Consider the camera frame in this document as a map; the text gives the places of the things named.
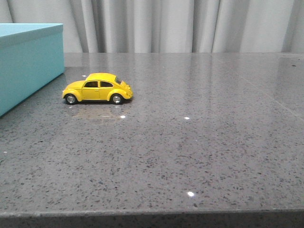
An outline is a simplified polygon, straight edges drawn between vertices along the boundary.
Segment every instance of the car door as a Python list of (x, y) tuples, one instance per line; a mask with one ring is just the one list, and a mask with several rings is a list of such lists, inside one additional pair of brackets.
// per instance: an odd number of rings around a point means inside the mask
[(86, 82), (82, 88), (82, 95), (87, 100), (100, 100), (98, 81)]
[(101, 81), (100, 82), (100, 99), (106, 100), (109, 92), (111, 92), (113, 89), (114, 89), (114, 86), (112, 83)]

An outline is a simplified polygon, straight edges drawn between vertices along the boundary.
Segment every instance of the hubcap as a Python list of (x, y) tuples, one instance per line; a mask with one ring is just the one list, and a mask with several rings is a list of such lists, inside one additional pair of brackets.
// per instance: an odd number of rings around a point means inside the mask
[(67, 97), (67, 101), (69, 102), (69, 103), (74, 103), (75, 102), (75, 98), (73, 97), (73, 96), (68, 96)]
[(120, 101), (121, 101), (120, 96), (115, 95), (115, 96), (113, 97), (113, 102), (114, 102), (115, 104), (120, 103)]

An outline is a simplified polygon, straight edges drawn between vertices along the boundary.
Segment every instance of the car roof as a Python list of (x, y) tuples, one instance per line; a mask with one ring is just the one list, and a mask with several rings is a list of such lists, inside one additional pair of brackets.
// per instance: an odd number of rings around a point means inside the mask
[(116, 75), (110, 73), (92, 73), (87, 78), (86, 81), (90, 80), (104, 80), (113, 82), (116, 78)]

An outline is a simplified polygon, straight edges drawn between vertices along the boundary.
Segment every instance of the car window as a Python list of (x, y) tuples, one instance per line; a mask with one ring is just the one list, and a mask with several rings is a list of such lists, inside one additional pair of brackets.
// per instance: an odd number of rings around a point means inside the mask
[(95, 87), (98, 87), (98, 82), (97, 81), (93, 81), (93, 82), (87, 82), (85, 84), (85, 87), (89, 87), (89, 88), (95, 88)]
[(122, 83), (122, 81), (118, 77), (115, 78), (115, 82), (118, 83), (118, 84)]
[(100, 87), (113, 87), (113, 85), (109, 82), (100, 82)]

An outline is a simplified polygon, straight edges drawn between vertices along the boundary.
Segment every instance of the volkswagen beetle model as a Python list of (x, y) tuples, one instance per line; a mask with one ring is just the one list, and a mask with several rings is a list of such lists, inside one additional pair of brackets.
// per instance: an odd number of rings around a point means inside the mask
[(73, 82), (62, 91), (62, 98), (69, 105), (81, 101), (111, 101), (120, 105), (132, 96), (131, 87), (109, 73), (90, 74), (85, 80)]

